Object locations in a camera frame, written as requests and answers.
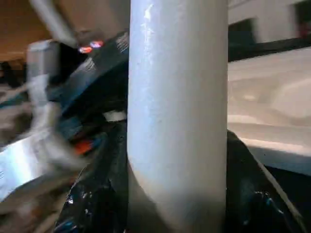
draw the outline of red light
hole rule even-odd
[[[81,47],[81,48],[79,48],[79,52],[80,53],[90,53],[90,52],[92,52],[92,47]]]

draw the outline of black plastic bag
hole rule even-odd
[[[119,123],[72,187],[54,232],[122,233],[127,225],[127,200],[126,123]],[[273,176],[232,132],[227,137],[224,231],[307,232],[303,217]]]

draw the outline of pole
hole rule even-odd
[[[52,0],[29,0],[54,39],[73,48],[78,42],[65,19],[57,11]]]
[[[221,232],[226,85],[226,0],[132,0],[130,179],[176,232]]]

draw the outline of light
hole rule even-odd
[[[100,48],[101,46],[103,46],[103,41],[101,41],[101,40],[98,40],[98,41],[92,41],[91,43],[90,43],[90,45],[91,45],[91,47],[92,48]]]
[[[80,53],[90,53],[90,52],[92,52],[92,47],[81,47],[81,48],[79,48],[79,52]]]

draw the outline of metal bar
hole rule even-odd
[[[78,43],[67,22],[57,11],[52,0],[29,0],[54,39],[71,47]]]

